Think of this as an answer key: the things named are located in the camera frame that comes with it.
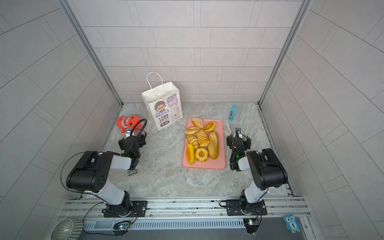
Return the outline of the long baguette bread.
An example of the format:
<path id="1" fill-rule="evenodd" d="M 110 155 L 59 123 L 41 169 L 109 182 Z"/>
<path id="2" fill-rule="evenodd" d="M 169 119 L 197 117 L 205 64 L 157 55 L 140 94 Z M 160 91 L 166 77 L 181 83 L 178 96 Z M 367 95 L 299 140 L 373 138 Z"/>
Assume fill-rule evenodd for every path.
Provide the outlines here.
<path id="1" fill-rule="evenodd" d="M 208 145 L 208 152 L 209 152 L 210 158 L 215 160 L 219 156 L 219 139 L 216 131 L 212 131 L 209 134 L 209 141 L 210 141 L 210 144 Z"/>

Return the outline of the white paper bag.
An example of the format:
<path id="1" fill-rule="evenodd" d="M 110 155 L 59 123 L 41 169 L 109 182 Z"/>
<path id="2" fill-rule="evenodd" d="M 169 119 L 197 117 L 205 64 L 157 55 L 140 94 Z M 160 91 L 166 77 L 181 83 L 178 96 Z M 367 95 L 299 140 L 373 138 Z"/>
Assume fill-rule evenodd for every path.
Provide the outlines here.
<path id="1" fill-rule="evenodd" d="M 160 131 L 183 118 L 179 89 L 173 82 L 162 82 L 142 93 L 149 115 Z"/>

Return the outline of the yellow egg tart bread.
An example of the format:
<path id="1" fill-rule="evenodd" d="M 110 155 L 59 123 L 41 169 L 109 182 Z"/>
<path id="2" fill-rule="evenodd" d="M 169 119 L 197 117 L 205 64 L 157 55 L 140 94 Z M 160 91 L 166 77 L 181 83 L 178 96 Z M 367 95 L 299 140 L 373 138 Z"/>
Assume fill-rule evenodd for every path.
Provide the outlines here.
<path id="1" fill-rule="evenodd" d="M 209 122 L 207 123 L 203 130 L 206 132 L 206 133 L 210 133 L 210 132 L 213 132 L 216 128 L 216 123 L 215 122 Z"/>

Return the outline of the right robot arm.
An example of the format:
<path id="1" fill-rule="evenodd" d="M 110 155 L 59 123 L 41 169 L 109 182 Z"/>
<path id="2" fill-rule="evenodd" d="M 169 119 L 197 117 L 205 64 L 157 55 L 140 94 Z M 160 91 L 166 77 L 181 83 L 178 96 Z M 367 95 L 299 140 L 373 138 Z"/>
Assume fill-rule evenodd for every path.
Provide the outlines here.
<path id="1" fill-rule="evenodd" d="M 226 200 L 223 206 L 228 216 L 265 216 L 263 197 L 271 190 L 288 182 L 288 174 L 271 148 L 251 151 L 251 138 L 241 128 L 227 136 L 227 146 L 232 150 L 232 171 L 251 171 L 252 182 L 241 192 L 238 200 Z"/>

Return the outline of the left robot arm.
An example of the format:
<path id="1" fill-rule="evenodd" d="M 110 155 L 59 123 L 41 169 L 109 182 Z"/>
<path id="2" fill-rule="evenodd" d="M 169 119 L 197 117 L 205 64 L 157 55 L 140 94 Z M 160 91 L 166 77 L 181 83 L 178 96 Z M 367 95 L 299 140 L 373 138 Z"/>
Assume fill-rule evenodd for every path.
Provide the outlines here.
<path id="1" fill-rule="evenodd" d="M 108 180 L 110 170 L 136 169 L 141 157 L 140 148 L 146 144 L 144 129 L 147 119 L 140 119 L 128 127 L 126 137 L 119 140 L 122 153 L 84 151 L 62 186 L 74 193 L 94 195 L 101 199 L 106 208 L 102 210 L 105 218 L 144 217 L 148 202 L 132 202 L 130 194 L 117 188 Z"/>

